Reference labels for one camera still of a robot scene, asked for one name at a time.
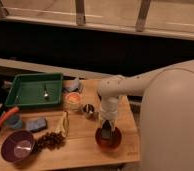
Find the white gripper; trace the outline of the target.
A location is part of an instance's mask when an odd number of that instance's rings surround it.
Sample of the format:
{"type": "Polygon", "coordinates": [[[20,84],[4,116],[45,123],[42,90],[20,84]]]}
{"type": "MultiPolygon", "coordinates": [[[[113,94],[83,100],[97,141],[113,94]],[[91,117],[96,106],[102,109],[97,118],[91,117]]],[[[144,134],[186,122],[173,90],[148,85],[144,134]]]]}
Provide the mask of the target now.
{"type": "Polygon", "coordinates": [[[111,130],[115,130],[115,122],[117,119],[118,113],[117,112],[100,112],[99,113],[99,125],[103,127],[103,124],[108,121],[109,125],[111,126],[111,130]]]}

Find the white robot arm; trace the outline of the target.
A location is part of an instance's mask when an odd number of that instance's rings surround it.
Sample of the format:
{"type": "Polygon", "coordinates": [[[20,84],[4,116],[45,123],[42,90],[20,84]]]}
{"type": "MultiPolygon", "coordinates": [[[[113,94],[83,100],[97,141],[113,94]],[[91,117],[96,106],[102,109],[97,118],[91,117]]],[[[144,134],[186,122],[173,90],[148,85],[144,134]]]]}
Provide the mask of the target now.
{"type": "Polygon", "coordinates": [[[114,123],[123,95],[140,96],[140,171],[194,171],[194,60],[103,79],[99,120],[114,123]]]}

